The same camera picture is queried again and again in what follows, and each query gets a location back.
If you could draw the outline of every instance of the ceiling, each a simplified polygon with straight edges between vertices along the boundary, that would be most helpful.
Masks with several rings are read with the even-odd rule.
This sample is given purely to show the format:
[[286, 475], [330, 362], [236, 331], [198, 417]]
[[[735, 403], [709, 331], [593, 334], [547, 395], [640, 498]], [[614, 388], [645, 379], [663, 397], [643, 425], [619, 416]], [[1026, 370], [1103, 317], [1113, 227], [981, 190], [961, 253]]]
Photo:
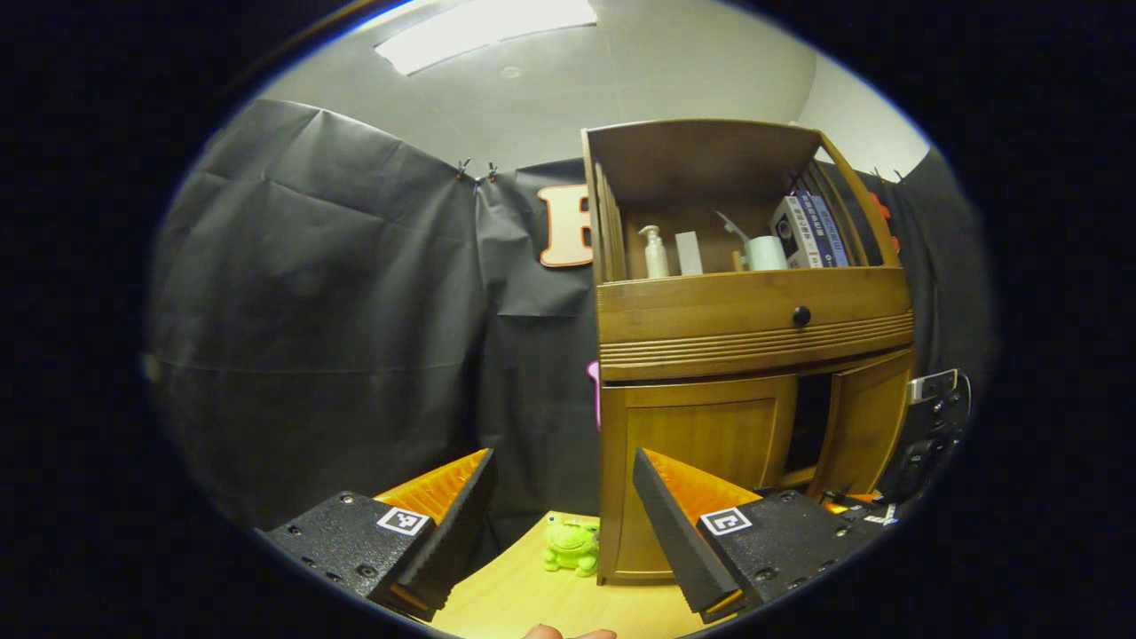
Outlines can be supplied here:
[[[812, 86], [816, 51], [716, 0], [591, 0], [596, 26], [526, 35], [411, 76], [374, 45], [445, 8], [349, 33], [261, 97], [370, 124], [469, 172], [579, 157], [579, 130], [644, 119], [788, 123]], [[502, 74], [518, 67], [517, 77]]]

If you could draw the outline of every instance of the cable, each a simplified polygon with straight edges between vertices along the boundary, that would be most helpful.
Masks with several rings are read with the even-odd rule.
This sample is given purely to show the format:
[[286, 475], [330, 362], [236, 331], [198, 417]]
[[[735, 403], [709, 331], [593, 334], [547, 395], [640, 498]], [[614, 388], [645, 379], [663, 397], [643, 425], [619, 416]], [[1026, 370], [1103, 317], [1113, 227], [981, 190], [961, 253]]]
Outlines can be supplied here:
[[975, 400], [974, 390], [970, 388], [970, 377], [968, 377], [967, 374], [963, 373], [962, 371], [959, 371], [959, 374], [962, 375], [963, 381], [967, 382], [967, 420], [969, 420], [970, 408]]

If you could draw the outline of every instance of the wooden cabinet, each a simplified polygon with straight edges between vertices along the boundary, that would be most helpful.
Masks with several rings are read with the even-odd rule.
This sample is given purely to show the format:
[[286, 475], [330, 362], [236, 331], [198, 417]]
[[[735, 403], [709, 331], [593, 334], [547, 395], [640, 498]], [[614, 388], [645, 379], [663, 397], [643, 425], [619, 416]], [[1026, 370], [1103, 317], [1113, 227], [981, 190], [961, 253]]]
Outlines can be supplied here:
[[[840, 151], [819, 131], [737, 121], [586, 130], [583, 142], [603, 424], [599, 581], [671, 579], [630, 482], [640, 447], [745, 488], [870, 491], [903, 420], [914, 318], [891, 233]], [[813, 159], [821, 149], [835, 173]], [[851, 266], [737, 271], [741, 241], [715, 210], [768, 235], [794, 189], [824, 198]], [[704, 274], [645, 279], [648, 224], [662, 230], [673, 273], [674, 234], [696, 232]], [[804, 377], [830, 392], [797, 410]], [[791, 439], [808, 439], [797, 415], [821, 420], [821, 403], [811, 466], [786, 468]]]
[[605, 575], [620, 580], [670, 578], [635, 488], [640, 447], [692, 464], [740, 486], [765, 486], [782, 475], [793, 426], [796, 376], [779, 375], [677, 385], [601, 389], [603, 520], [600, 555]]

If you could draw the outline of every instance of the light wooden tabletop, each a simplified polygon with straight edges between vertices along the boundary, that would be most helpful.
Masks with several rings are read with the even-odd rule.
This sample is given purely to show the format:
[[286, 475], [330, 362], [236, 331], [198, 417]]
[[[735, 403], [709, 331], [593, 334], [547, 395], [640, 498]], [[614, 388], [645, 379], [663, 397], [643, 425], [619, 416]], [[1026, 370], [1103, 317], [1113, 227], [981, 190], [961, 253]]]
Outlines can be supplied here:
[[607, 629], [621, 639], [671, 639], [708, 628], [691, 612], [678, 586], [601, 587], [594, 575], [545, 571], [541, 554], [548, 515], [577, 516], [548, 513], [504, 553], [458, 583], [429, 625], [468, 639], [521, 639], [537, 623], [565, 637]]

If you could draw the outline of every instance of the cabinet shelf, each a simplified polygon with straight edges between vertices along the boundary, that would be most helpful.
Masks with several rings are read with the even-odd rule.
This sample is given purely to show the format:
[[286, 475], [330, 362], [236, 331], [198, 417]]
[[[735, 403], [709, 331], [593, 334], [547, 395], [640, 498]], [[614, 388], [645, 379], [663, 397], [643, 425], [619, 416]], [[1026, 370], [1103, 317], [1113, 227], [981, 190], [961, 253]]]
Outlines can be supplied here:
[[[675, 233], [694, 231], [707, 273], [735, 271], [740, 239], [725, 231], [721, 210], [751, 238], [794, 189], [821, 197], [833, 213], [851, 264], [897, 267], [889, 233], [875, 204], [840, 151], [819, 131], [741, 121], [668, 121], [583, 131], [592, 207], [596, 283], [646, 276], [638, 230], [658, 225], [677, 268]], [[815, 160], [824, 149], [836, 171]]]

